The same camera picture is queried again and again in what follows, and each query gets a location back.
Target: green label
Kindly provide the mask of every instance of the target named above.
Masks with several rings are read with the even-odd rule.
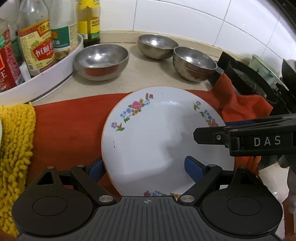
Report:
[[[55,49],[70,46],[69,26],[52,29],[52,43]]]
[[[91,39],[97,39],[100,37],[100,32],[97,32],[97,33],[94,33],[94,34],[91,34]]]
[[[6,41],[5,41],[5,38],[4,38],[4,34],[2,34],[0,36],[0,49],[6,45]]]
[[[20,48],[18,39],[15,38],[14,40],[11,41],[13,52],[15,54],[15,57],[17,60],[22,59],[22,49]]]

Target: green container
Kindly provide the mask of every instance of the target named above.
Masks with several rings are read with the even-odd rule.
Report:
[[[276,71],[259,56],[253,54],[249,67],[255,70],[269,84],[282,84]]]

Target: floral pattern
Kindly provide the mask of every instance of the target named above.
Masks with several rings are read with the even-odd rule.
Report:
[[[130,118],[142,111],[145,105],[149,105],[151,99],[153,99],[153,94],[146,93],[145,100],[142,98],[139,101],[134,101],[130,104],[125,111],[120,114],[123,118],[124,123],[130,120]],[[116,131],[123,131],[125,127],[122,127],[122,122],[118,125],[116,122],[111,123],[111,127],[116,129]]]
[[[196,101],[196,103],[193,104],[193,108],[196,111],[197,109],[200,109],[201,103],[199,101]],[[210,115],[210,113],[207,110],[201,111],[200,114],[202,115],[202,117],[205,118],[207,124],[210,127],[217,127],[219,126],[218,123],[216,123],[215,119],[213,119],[213,117]]]
[[[143,196],[144,197],[151,197],[151,196],[174,196],[176,199],[178,199],[181,195],[174,194],[174,193],[170,193],[168,195],[168,194],[163,194],[160,191],[154,191],[154,192],[146,191],[146,192],[144,192]]]

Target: dark liquid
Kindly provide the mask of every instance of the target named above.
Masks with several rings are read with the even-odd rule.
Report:
[[[92,45],[100,44],[100,43],[101,43],[100,38],[83,40],[84,47],[88,47],[88,46],[92,46]]]

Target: crosshair mark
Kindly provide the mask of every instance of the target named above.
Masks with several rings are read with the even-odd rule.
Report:
[[[146,199],[146,200],[144,200],[142,202],[144,202],[144,203],[146,203],[148,205],[148,204],[152,203],[153,201],[151,201],[150,199]]]

